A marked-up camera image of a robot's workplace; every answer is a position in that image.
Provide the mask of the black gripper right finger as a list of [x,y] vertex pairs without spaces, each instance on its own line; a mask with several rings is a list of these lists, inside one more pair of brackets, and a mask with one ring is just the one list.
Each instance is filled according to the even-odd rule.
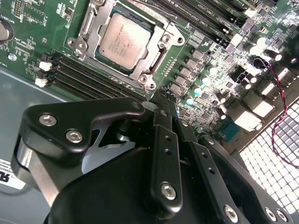
[[290,224],[292,218],[217,141],[197,139],[178,117],[176,98],[167,96],[179,152],[187,158],[207,201],[202,202],[209,224]]

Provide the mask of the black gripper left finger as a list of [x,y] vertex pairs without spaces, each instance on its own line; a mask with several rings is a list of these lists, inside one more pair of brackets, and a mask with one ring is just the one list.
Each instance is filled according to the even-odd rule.
[[174,132],[165,96],[158,99],[161,102],[152,111],[128,97],[29,107],[17,140],[18,177],[41,191],[51,207],[68,181],[55,178],[49,166],[38,170],[32,151],[72,175],[86,174],[136,147],[152,148],[157,160],[165,161],[157,128]]

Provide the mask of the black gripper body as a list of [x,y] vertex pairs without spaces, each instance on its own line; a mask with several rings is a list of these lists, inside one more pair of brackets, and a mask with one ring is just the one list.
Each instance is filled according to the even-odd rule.
[[54,198],[47,224],[208,224],[206,202],[179,137],[157,128],[162,140],[157,160],[152,148],[136,147],[86,174],[69,170],[32,151],[38,170],[49,166],[55,178],[67,180]]

